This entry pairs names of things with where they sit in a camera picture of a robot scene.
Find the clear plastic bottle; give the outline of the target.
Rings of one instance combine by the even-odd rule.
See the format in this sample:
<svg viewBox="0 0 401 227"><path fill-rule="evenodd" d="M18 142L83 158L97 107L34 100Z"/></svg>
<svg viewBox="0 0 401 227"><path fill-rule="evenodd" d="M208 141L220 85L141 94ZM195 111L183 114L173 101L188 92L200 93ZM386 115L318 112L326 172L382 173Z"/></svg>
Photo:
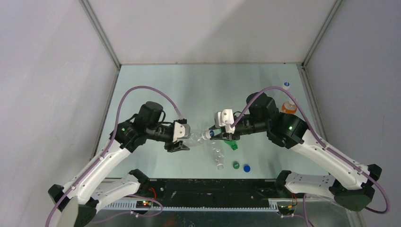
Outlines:
<svg viewBox="0 0 401 227"><path fill-rule="evenodd" d="M183 144L188 147L195 147L198 145L202 145L205 141L211 138L210 130L193 130L189 138L183 140Z"/></svg>

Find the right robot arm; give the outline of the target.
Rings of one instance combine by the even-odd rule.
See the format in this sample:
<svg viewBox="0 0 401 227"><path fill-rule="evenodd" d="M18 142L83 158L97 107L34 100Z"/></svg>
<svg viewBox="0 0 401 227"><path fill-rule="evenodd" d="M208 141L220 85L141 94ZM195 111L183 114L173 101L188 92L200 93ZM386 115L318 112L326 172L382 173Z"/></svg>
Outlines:
<svg viewBox="0 0 401 227"><path fill-rule="evenodd" d="M275 180L275 192L279 197L314 194L333 199L351 211L368 207L381 167L375 164L366 166L345 156L323 138L314 135L304 120L280 112L274 99L266 94L253 93L246 101L250 107L243 116L235 116L231 109L215 113L213 129L221 129L221 132L213 139L234 141L243 135L264 132L273 144L297 152L327 171L326 175L281 171Z"/></svg>

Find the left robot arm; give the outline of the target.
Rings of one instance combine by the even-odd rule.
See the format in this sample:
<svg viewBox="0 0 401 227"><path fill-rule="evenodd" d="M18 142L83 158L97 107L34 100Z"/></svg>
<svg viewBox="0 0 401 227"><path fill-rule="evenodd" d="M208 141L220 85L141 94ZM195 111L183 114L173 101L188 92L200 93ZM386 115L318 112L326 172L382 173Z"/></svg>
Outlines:
<svg viewBox="0 0 401 227"><path fill-rule="evenodd" d="M61 212L58 226L84 227L107 205L130 195L144 197L149 192L149 178L135 169L109 186L101 182L125 158L147 140L163 142L165 150L189 150L182 142L190 134L186 119L161 122L163 107L155 102L143 104L138 113L117 124L103 151L65 185L54 184L48 193Z"/></svg>

